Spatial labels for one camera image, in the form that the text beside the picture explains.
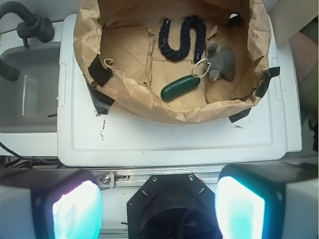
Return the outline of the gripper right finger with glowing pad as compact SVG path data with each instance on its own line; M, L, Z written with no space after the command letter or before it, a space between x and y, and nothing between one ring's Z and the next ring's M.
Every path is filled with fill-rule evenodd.
M317 239L319 167L228 164L219 174L215 210L225 239Z

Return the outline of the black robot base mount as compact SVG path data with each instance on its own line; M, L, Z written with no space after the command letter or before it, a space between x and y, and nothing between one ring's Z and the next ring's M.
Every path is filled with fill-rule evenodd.
M131 239L221 239L215 193L198 181L144 184L127 202Z

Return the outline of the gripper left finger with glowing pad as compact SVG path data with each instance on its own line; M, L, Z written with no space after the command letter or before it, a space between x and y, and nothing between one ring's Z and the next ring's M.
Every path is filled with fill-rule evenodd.
M2 169L2 239L96 239L103 199L87 169Z

